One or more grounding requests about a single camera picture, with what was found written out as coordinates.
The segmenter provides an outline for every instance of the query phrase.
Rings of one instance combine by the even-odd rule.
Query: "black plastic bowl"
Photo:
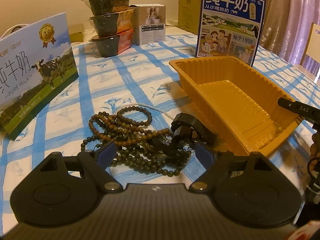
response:
[[[105,37],[124,32],[132,28],[132,15],[134,10],[106,13],[90,17],[89,21],[96,29],[98,36]]]
[[[112,57],[131,47],[132,34],[133,29],[130,29],[108,37],[96,35],[90,41],[97,45],[101,57]]]
[[[125,11],[129,7],[129,0],[83,0],[91,9],[94,16],[105,13]]]

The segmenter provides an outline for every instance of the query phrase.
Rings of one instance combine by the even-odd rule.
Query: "orange tray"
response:
[[[235,155],[259,151],[268,156],[302,121],[278,106],[280,97],[294,101],[289,94],[235,57],[177,59],[169,64],[200,120]]]

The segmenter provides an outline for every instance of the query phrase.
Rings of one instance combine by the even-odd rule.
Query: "tray bottom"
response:
[[[261,149],[281,133],[270,115],[231,81],[202,84],[200,89],[230,129],[242,133],[249,145]]]

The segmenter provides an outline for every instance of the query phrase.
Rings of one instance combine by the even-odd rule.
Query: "gold medal emblem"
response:
[[[39,31],[39,37],[40,40],[43,41],[43,47],[48,46],[48,43],[51,42],[52,44],[54,44],[54,42],[56,41],[54,39],[54,29],[53,26],[49,23],[44,24]]]

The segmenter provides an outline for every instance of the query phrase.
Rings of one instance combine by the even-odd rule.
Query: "curtain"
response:
[[[291,0],[280,57],[291,64],[300,64],[312,22],[320,24],[320,0]],[[302,66],[316,75],[320,64],[306,56]]]
[[[279,54],[286,31],[290,0],[266,0],[264,26],[259,45]]]

